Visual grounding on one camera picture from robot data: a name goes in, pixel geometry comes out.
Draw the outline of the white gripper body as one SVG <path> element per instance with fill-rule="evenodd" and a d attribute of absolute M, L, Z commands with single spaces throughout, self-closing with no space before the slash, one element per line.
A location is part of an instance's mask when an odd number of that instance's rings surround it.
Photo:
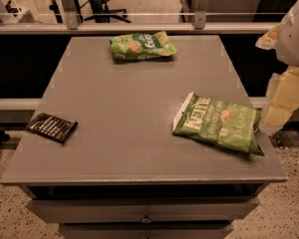
<path fill-rule="evenodd" d="M 299 67 L 299 0 L 280 22 L 276 43 L 277 59 Z"/>

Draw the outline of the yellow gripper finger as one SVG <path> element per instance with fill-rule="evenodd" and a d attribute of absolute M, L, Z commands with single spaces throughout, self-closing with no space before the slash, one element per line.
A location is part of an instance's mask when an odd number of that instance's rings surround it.
<path fill-rule="evenodd" d="M 281 129 L 299 109 L 299 67 L 289 66 L 269 80 L 259 129 L 272 135 Z"/>
<path fill-rule="evenodd" d="M 272 50 L 276 48 L 277 32 L 279 25 L 274 26 L 263 36 L 261 36 L 255 43 L 255 46 L 263 50 Z"/>

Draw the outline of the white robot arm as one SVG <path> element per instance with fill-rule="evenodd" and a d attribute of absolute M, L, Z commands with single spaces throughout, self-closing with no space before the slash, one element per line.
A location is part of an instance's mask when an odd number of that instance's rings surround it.
<path fill-rule="evenodd" d="M 274 73 L 266 90 L 259 129 L 272 135 L 286 125 L 299 109 L 299 0 L 281 22 L 260 37 L 255 46 L 274 49 L 278 61 L 287 65 L 281 75 Z"/>

